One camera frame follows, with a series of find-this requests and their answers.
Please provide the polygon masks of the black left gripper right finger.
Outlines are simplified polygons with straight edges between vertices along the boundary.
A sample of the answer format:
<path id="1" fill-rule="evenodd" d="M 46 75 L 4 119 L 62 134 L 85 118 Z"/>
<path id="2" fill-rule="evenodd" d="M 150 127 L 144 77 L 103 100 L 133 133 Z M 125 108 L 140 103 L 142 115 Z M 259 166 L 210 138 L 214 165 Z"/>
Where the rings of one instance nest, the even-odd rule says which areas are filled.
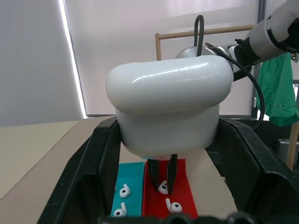
<path id="1" fill-rule="evenodd" d="M 211 144 L 239 211 L 260 223 L 299 222 L 299 179 L 250 126 L 219 119 Z"/>

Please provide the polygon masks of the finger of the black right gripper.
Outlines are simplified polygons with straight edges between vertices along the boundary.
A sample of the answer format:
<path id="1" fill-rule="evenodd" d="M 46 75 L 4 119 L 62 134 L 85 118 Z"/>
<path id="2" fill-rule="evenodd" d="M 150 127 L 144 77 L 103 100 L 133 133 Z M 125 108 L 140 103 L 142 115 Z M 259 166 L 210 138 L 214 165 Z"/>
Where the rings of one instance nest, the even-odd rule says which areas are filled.
<path id="1" fill-rule="evenodd" d="M 167 188 L 169 195 L 173 191 L 173 185 L 177 175 L 177 160 L 178 155 L 172 154 L 171 158 L 167 161 Z"/>
<path id="2" fill-rule="evenodd" d="M 155 189 L 158 191 L 159 183 L 159 160 L 148 160 L 148 172 L 150 175 L 151 183 Z"/>

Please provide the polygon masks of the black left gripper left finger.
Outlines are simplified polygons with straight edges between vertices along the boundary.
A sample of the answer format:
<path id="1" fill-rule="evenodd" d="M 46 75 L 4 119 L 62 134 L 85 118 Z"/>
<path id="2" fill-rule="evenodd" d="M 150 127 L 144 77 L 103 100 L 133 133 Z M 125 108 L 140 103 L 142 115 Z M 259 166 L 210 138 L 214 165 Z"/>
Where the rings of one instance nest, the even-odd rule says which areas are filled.
<path id="1" fill-rule="evenodd" d="M 40 224 L 95 224 L 111 214 L 120 159 L 116 117 L 100 122 L 69 159 Z"/>

